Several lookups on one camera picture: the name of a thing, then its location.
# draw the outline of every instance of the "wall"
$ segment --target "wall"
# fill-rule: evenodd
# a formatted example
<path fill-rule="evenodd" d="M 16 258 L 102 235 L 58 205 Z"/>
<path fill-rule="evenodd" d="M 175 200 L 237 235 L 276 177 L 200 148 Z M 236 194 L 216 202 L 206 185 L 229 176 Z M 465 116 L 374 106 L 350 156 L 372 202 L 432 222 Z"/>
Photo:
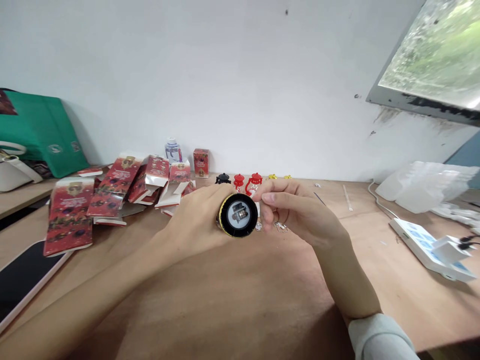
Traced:
<path fill-rule="evenodd" d="M 480 132 L 467 141 L 446 164 L 480 167 Z M 480 189 L 480 172 L 468 183 L 472 189 Z"/>
<path fill-rule="evenodd" d="M 422 2 L 2 0 L 0 86 L 62 98 L 92 163 L 175 136 L 218 172 L 381 179 L 477 132 L 365 102 Z"/>

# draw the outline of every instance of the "hand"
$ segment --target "hand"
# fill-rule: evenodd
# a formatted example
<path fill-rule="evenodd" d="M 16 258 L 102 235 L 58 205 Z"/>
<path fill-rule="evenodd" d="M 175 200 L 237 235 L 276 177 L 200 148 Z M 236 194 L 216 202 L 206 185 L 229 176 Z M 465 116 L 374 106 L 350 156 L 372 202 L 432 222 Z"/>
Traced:
<path fill-rule="evenodd" d="M 168 225 L 152 241 L 168 247 L 176 261 L 203 253 L 233 240 L 217 227 L 220 205 L 231 194 L 230 184 L 201 187 L 184 196 Z"/>
<path fill-rule="evenodd" d="M 272 230 L 274 222 L 280 222 L 314 248 L 329 249 L 335 242 L 350 241 L 334 213 L 298 181 L 269 179 L 252 199 L 261 200 L 260 218 L 265 232 Z"/>

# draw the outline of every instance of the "pink phone case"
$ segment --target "pink phone case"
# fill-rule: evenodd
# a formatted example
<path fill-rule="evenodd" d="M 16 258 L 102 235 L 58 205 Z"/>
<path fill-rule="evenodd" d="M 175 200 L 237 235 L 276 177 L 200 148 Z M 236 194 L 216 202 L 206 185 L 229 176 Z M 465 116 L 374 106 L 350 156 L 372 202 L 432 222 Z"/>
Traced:
<path fill-rule="evenodd" d="M 14 258 L 12 261 L 10 261 L 7 265 L 5 265 L 2 269 L 0 269 L 0 272 L 5 269 L 8 265 L 13 263 L 20 255 L 22 255 L 25 251 L 27 251 L 31 246 L 33 246 L 36 243 L 33 243 L 30 245 L 28 248 L 26 248 L 24 251 L 22 251 L 16 258 Z M 64 253 L 61 256 L 61 259 L 50 269 L 49 272 L 45 274 L 45 276 L 30 290 L 30 292 L 18 303 L 17 306 L 6 316 L 6 318 L 3 319 L 2 322 L 0 322 L 0 334 L 7 328 L 7 326 L 17 317 L 18 314 L 24 309 L 25 306 L 34 298 L 35 295 L 40 291 L 41 288 L 45 286 L 45 284 L 52 278 L 52 276 L 62 267 L 62 265 L 68 260 L 70 255 L 73 254 L 73 251 Z"/>

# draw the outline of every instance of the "power strip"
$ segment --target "power strip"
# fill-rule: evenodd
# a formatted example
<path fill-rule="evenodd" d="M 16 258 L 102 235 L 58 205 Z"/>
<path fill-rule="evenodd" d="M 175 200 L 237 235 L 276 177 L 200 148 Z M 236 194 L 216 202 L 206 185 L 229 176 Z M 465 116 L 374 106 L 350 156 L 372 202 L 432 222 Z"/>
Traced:
<path fill-rule="evenodd" d="M 453 281 L 460 280 L 466 283 L 477 278 L 459 261 L 453 264 L 441 262 L 432 252 L 432 244 L 437 240 L 422 226 L 397 218 L 394 218 L 389 224 L 427 269 L 440 273 L 444 278 Z M 454 242 L 459 241 L 456 237 L 449 236 L 449 238 Z"/>

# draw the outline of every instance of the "white handbag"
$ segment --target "white handbag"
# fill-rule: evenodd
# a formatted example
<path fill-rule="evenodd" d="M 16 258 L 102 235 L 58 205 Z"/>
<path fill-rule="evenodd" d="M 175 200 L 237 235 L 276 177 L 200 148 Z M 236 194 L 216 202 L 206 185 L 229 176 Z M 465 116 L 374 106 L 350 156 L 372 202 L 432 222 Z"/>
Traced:
<path fill-rule="evenodd" d="M 0 192 L 13 190 L 32 181 L 39 183 L 43 180 L 35 170 L 20 161 L 18 155 L 25 154 L 26 151 L 25 146 L 0 141 Z"/>

